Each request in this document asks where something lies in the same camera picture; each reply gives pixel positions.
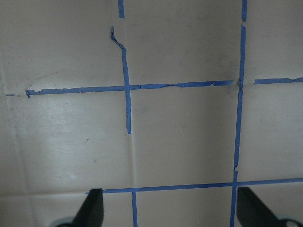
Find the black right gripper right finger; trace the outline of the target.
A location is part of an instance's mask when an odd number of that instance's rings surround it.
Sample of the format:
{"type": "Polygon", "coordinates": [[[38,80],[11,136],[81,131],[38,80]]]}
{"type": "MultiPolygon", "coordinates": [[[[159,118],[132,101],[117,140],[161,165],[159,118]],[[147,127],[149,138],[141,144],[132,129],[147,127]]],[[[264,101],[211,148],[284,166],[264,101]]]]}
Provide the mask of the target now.
{"type": "Polygon", "coordinates": [[[238,187],[236,213],[242,227],[281,226],[279,219],[249,187],[238,187]]]}

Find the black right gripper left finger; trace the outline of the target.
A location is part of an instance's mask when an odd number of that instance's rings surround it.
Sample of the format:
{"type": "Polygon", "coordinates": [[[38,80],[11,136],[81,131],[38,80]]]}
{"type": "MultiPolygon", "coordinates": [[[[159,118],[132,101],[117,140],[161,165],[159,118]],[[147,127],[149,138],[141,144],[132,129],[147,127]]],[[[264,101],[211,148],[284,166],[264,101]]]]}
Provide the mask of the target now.
{"type": "Polygon", "coordinates": [[[91,189],[73,219],[72,227],[100,227],[104,220],[102,189],[91,189]]]}

